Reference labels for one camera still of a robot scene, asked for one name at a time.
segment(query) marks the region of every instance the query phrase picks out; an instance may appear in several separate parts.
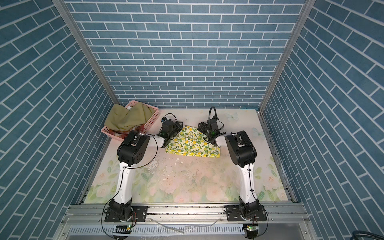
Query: yellow floral fabric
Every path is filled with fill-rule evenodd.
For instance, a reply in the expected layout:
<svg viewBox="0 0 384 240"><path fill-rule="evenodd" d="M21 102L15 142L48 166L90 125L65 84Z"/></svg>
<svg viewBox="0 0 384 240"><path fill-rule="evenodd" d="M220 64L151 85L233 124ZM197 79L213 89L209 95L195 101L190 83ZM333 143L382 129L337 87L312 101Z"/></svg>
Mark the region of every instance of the yellow floral fabric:
<svg viewBox="0 0 384 240"><path fill-rule="evenodd" d="M195 127L185 126L166 147L166 153L196 156L220 157L220 147L206 142L202 134Z"/></svg>

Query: vented metal panel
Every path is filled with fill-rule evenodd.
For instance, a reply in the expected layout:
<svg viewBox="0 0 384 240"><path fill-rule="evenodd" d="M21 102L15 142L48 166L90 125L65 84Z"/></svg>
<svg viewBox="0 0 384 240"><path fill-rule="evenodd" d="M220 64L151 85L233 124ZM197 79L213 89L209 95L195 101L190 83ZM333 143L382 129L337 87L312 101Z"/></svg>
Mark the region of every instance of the vented metal panel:
<svg viewBox="0 0 384 240"><path fill-rule="evenodd" d="M169 228L177 229L181 232L160 226L158 224L145 224L137 225L132 229L132 233L129 236L144 237L144 236L171 236L171 235L206 235L206 234L244 234L244 229L242 224L237 223L225 223L217 224L215 226L206 226L200 227L198 225L180 225L180 224L170 224L167 225ZM116 232L114 235L122 235L118 232L124 231L123 229L116 229L116 225L113 226L104 226L104 230L112 235L113 232ZM69 231L70 236L79 236L79 235L105 235L100 226L94 225L79 225L71 226Z"/></svg>

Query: floral table mat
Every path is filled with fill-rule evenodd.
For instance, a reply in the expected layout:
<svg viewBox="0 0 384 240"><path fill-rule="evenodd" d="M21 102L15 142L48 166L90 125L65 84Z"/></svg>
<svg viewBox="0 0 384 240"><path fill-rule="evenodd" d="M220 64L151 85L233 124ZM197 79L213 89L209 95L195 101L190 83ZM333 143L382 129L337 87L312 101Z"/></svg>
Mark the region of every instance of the floral table mat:
<svg viewBox="0 0 384 240"><path fill-rule="evenodd" d="M190 114L200 113L194 110L189 110L192 112ZM245 130L256 148L254 178L255 192L259 200L288 200L256 111L239 109L219 111L226 112L225 115L224 113L218 115L224 122L225 128L233 129L233 132ZM188 120L193 122L192 119L188 119L188 116L181 120L184 124L188 124ZM115 195L119 172L116 149L119 144L120 142L112 139L84 203L105 203ZM155 152L156 148L148 147L142 163L147 163L145 159L152 159ZM238 169L232 163L227 147L220 147L220 157L215 158L175 155L165 153L164 148L159 148L151 164L136 169L132 201L140 203L237 202L240 194L239 184Z"/></svg>

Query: mounting plate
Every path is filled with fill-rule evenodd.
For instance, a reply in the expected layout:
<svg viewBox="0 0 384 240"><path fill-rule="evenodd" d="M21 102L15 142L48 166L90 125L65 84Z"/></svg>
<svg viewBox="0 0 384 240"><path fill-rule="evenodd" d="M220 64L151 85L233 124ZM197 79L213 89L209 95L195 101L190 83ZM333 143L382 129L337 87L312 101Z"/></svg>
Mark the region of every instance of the mounting plate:
<svg viewBox="0 0 384 240"><path fill-rule="evenodd" d="M147 217L147 206L131 206L132 211L136 213L136 222L145 222L145 218ZM111 213L106 213L104 222L118 222L122 223L117 216Z"/></svg>
<svg viewBox="0 0 384 240"><path fill-rule="evenodd" d="M252 221L249 219L244 219L240 212L239 205L226 205L224 206L224 211L227 214L228 222L237 222L237 221ZM257 221L266 221L266 214L264 206L260 205L260 210L255 212Z"/></svg>

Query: blue brick wallpaper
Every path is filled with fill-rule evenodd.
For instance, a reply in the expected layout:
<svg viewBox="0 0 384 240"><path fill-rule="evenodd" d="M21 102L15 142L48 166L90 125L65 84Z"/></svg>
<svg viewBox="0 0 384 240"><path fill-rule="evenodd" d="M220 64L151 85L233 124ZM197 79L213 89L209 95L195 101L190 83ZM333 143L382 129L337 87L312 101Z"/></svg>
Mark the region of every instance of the blue brick wallpaper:
<svg viewBox="0 0 384 240"><path fill-rule="evenodd" d="M384 235L383 13L317 0L265 109L319 239Z"/></svg>
<svg viewBox="0 0 384 240"><path fill-rule="evenodd" d="M119 100L256 108L304 0L66 1Z"/></svg>
<svg viewBox="0 0 384 240"><path fill-rule="evenodd" d="M51 239L112 102L51 0L0 1L0 239Z"/></svg>

